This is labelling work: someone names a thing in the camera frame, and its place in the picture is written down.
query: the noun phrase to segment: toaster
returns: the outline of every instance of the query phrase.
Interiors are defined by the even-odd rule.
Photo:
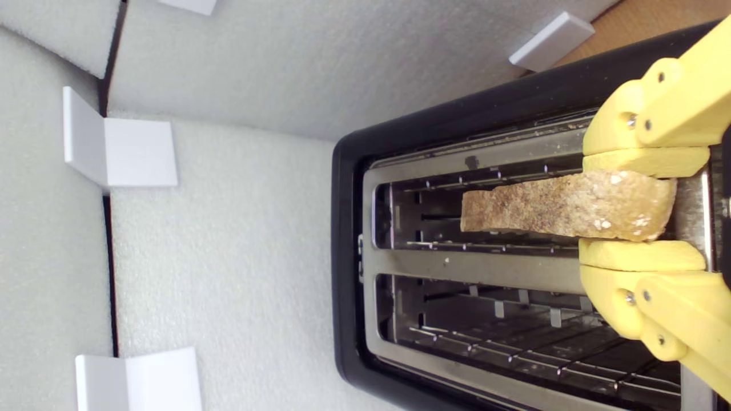
[[[679,362],[602,318],[577,274],[576,238],[460,230],[467,190],[581,172],[583,135],[607,97],[715,24],[344,137],[331,240],[341,376],[413,410],[727,410]],[[723,158],[713,146],[678,180],[661,237],[695,246],[709,271],[721,269],[728,229]]]

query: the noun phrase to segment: slice of toast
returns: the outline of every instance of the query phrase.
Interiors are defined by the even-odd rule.
[[[462,197],[461,228],[652,241],[665,230],[675,189],[675,179],[592,170],[470,191]]]

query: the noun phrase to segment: foam panel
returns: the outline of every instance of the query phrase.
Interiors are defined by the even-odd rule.
[[[120,0],[2,0],[0,25],[104,77]]]
[[[173,134],[178,188],[111,192],[122,356],[195,347],[205,410],[396,410],[335,367],[333,144],[181,120]]]
[[[110,106],[337,140],[514,79],[510,54],[558,14],[614,2],[131,1]]]
[[[0,28],[0,410],[76,410],[74,357],[111,355],[102,193],[64,164],[61,87],[94,79]]]

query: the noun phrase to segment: white plastic bracket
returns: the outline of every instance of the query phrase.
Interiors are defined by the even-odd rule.
[[[510,56],[516,66],[541,72],[550,69],[561,57],[594,34],[594,27],[563,12]]]
[[[64,161],[105,189],[178,185],[169,122],[103,118],[68,86]]]
[[[202,15],[211,15],[216,6],[216,0],[157,0],[168,6],[189,10]]]
[[[76,357],[79,411],[201,411],[195,349]]]

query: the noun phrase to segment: bolt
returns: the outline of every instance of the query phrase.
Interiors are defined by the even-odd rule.
[[[627,120],[627,126],[628,126],[628,127],[630,128],[630,129],[634,129],[634,127],[635,127],[635,124],[636,124],[636,123],[637,123],[637,114],[632,114],[632,115],[631,115],[631,116],[629,117],[629,120]]]

